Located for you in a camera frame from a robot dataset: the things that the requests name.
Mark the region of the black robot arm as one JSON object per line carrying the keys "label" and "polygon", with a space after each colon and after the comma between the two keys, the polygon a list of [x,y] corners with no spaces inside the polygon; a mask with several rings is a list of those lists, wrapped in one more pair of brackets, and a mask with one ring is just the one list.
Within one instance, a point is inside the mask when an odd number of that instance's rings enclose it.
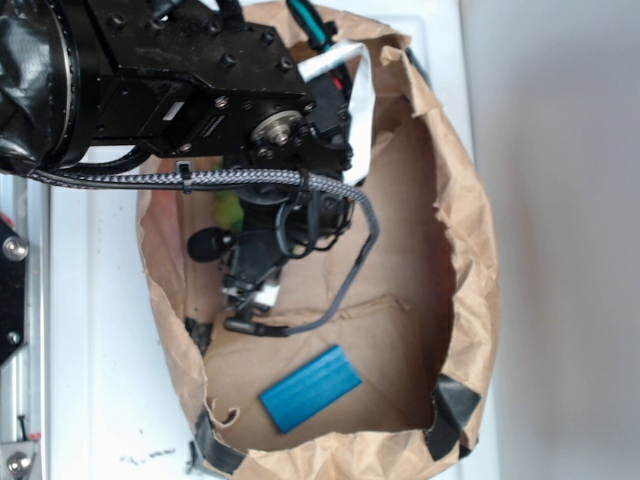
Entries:
{"label": "black robot arm", "polygon": [[228,328],[264,333],[291,259],[329,249],[355,200],[347,69],[306,74],[277,31],[221,1],[5,1],[1,170],[54,185],[227,190],[194,233],[225,259]]}

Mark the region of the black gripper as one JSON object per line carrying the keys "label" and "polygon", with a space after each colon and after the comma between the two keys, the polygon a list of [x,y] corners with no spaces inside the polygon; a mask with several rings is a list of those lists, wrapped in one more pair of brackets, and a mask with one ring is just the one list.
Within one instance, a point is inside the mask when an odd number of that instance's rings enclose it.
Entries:
{"label": "black gripper", "polygon": [[[286,110],[254,129],[249,153],[226,155],[225,170],[291,170],[340,180],[351,166],[348,144],[351,80],[346,74],[322,74],[308,83],[320,104],[308,116]],[[335,243],[348,228],[353,204],[347,197],[314,190],[306,179],[291,186],[255,183],[232,190],[244,211],[239,232],[215,223],[193,233],[190,258],[220,261],[227,273],[222,291],[234,319],[249,320],[275,303],[284,265]]]}

